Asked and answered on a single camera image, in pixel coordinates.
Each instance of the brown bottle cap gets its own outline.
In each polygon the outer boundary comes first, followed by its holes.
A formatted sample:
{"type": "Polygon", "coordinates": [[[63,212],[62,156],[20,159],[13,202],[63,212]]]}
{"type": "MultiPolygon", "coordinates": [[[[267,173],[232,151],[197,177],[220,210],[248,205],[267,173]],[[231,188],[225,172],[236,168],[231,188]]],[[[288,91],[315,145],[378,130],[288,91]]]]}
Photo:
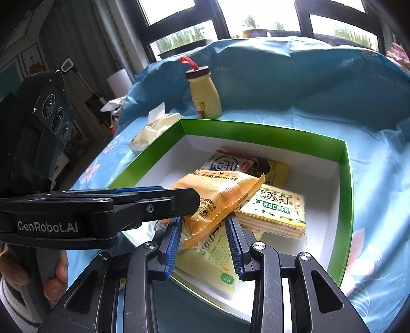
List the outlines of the brown bottle cap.
{"type": "Polygon", "coordinates": [[[205,76],[211,73],[208,66],[202,66],[198,69],[190,69],[189,71],[185,72],[185,77],[187,80],[200,78],[201,76],[205,76]]]}

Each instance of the window pane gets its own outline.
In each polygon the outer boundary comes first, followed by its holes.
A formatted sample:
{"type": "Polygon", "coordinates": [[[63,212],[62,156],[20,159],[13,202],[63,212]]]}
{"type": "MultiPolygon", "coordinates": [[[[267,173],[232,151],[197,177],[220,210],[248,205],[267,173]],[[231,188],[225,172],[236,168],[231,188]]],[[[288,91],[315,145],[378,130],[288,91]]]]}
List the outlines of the window pane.
{"type": "Polygon", "coordinates": [[[194,0],[139,0],[139,3],[150,25],[195,6],[194,0]]]}
{"type": "Polygon", "coordinates": [[[332,0],[332,1],[339,2],[343,5],[352,7],[354,9],[360,10],[363,13],[365,13],[362,1],[360,0],[332,0]]]}
{"type": "Polygon", "coordinates": [[[300,31],[293,0],[218,0],[232,37],[251,29],[300,31]]]}
{"type": "Polygon", "coordinates": [[[161,57],[159,55],[161,53],[203,39],[210,39],[211,41],[218,40],[212,21],[206,21],[204,23],[194,25],[193,27],[177,31],[174,34],[168,35],[154,43],[151,43],[150,46],[154,52],[155,58],[157,61],[160,61],[161,57]]]}
{"type": "Polygon", "coordinates": [[[310,15],[313,33],[348,39],[360,45],[378,50],[377,36],[366,30],[327,17],[310,15]]]}

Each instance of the red object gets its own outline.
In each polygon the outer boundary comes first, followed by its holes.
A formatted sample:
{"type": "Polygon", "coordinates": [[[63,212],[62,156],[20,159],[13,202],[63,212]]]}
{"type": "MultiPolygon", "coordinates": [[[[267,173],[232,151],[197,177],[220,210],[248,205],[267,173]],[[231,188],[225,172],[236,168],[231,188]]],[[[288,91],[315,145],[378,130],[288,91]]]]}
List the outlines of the red object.
{"type": "Polygon", "coordinates": [[[180,57],[179,61],[182,64],[190,65],[192,67],[192,69],[195,70],[195,71],[199,69],[198,65],[192,59],[189,59],[188,57],[180,57]]]}

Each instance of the screw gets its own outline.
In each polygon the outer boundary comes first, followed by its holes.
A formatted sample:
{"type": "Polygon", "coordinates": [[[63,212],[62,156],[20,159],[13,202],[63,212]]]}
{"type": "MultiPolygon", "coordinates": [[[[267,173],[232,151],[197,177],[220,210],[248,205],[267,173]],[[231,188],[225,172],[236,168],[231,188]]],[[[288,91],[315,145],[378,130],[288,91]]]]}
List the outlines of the screw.
{"type": "Polygon", "coordinates": [[[108,260],[108,258],[109,258],[108,255],[107,255],[106,253],[104,253],[104,252],[103,252],[103,253],[100,253],[99,256],[100,256],[100,260],[101,260],[101,261],[106,261],[106,260],[108,260]]]}
{"type": "Polygon", "coordinates": [[[265,243],[262,242],[255,242],[252,244],[252,246],[256,250],[263,250],[266,247],[265,243]]]}
{"type": "Polygon", "coordinates": [[[152,250],[152,249],[155,248],[155,244],[152,243],[152,242],[146,242],[146,243],[144,244],[144,247],[145,247],[147,250],[152,250]]]}
{"type": "Polygon", "coordinates": [[[309,261],[310,259],[312,259],[312,256],[310,255],[310,253],[307,253],[307,252],[300,252],[299,257],[305,261],[309,261]]]}
{"type": "Polygon", "coordinates": [[[151,204],[147,205],[147,207],[145,208],[145,211],[149,214],[152,214],[155,210],[155,207],[151,204]]]}

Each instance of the yellow milk bottle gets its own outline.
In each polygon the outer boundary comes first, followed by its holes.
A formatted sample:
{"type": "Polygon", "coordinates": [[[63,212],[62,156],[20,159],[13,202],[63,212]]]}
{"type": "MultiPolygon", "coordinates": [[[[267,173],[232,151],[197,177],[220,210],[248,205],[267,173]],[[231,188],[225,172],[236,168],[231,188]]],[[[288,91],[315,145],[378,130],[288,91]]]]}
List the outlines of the yellow milk bottle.
{"type": "Polygon", "coordinates": [[[192,69],[185,72],[185,77],[191,87],[192,102],[198,118],[216,119],[222,115],[221,101],[211,80],[208,66],[198,67],[188,57],[180,58],[180,62],[191,65],[192,69]]]}

